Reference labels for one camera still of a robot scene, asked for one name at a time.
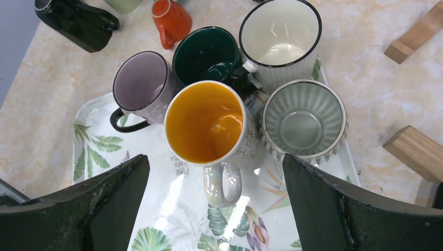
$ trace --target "palm leaf pattern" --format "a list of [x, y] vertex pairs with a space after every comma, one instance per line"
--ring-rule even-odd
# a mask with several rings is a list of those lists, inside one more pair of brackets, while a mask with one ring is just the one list
[[[208, 204], [209, 227], [211, 228], [211, 231], [215, 236], [221, 236], [225, 233], [228, 221], [235, 209], [235, 206], [227, 208], [216, 208], [211, 206], [211, 204]], [[243, 213], [238, 226], [232, 231], [234, 232], [234, 234], [243, 237], [246, 235], [248, 230], [248, 217], [246, 216], [246, 213]]]
[[296, 242], [292, 243], [292, 244], [291, 244], [291, 247], [298, 247], [298, 248], [301, 248], [301, 242], [300, 242], [300, 239], [298, 239]]
[[171, 251], [172, 245], [161, 230], [147, 227], [138, 230], [131, 249], [134, 251]]
[[197, 245], [198, 249], [205, 250], [205, 251], [251, 251], [250, 249], [238, 247], [238, 246], [232, 246], [228, 243], [223, 243], [220, 240], [208, 236], [205, 234], [202, 234], [200, 236], [199, 243]]
[[84, 125], [78, 121], [74, 122], [74, 136], [85, 145], [85, 148], [81, 150], [81, 154], [75, 162], [74, 181], [79, 180], [84, 175], [85, 169], [87, 170], [87, 178], [91, 178], [93, 176], [93, 162], [101, 168], [110, 167], [108, 161], [100, 155], [99, 152], [93, 150], [86, 144], [87, 141], [91, 142], [100, 152], [116, 152], [122, 148], [122, 146], [119, 145], [119, 143], [123, 141], [122, 138], [117, 136], [88, 135], [87, 130], [90, 127], [91, 126]]
[[321, 68], [321, 61], [319, 58], [316, 59], [316, 64], [314, 66], [314, 70], [312, 71], [312, 78], [314, 80], [318, 80], [320, 77], [320, 68]]

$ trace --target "lavender mug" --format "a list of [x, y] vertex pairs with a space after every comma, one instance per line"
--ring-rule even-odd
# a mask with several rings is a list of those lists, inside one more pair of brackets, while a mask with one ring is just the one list
[[[114, 79], [113, 94], [119, 108], [112, 113], [112, 127], [119, 132], [134, 132], [153, 123], [163, 124], [172, 98], [182, 87], [171, 65], [157, 52], [144, 51], [130, 57]], [[121, 127], [118, 120], [126, 114], [146, 119]]]

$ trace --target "white mug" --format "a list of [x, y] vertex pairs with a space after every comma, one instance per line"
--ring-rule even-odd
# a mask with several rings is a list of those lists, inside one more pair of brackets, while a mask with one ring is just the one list
[[242, 192], [240, 169], [254, 163], [259, 144], [253, 117], [240, 96], [217, 81], [188, 85], [171, 101], [165, 130], [174, 154], [203, 169], [209, 203], [214, 207], [235, 205]]
[[233, 78], [252, 73], [266, 93], [295, 79], [310, 79], [322, 30], [318, 11], [304, 0], [269, 0], [248, 13], [240, 27], [246, 58]]

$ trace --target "table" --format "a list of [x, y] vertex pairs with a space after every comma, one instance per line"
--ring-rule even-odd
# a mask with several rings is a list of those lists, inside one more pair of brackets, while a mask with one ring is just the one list
[[[221, 26], [236, 39], [252, 0], [183, 0], [192, 30]], [[362, 187], [418, 205], [430, 205], [436, 184], [425, 181], [382, 145], [409, 124], [443, 144], [443, 32], [403, 64], [383, 52], [435, 0], [310, 0], [323, 21], [319, 44], [329, 84], [349, 115], [348, 142]], [[120, 65], [160, 45], [150, 0], [119, 15], [102, 0], [86, 3], [116, 15], [121, 30], [89, 54], [41, 23], [0, 110], [0, 177], [35, 198], [72, 184], [73, 120], [87, 101], [112, 91]]]

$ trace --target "wooden stick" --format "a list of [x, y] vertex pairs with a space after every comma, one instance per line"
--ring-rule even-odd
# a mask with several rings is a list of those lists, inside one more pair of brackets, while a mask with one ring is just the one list
[[442, 28], [443, 1], [439, 1], [408, 32], [395, 40], [384, 54], [397, 64], [401, 64]]
[[443, 146], [409, 125], [383, 147], [423, 178], [443, 182]]

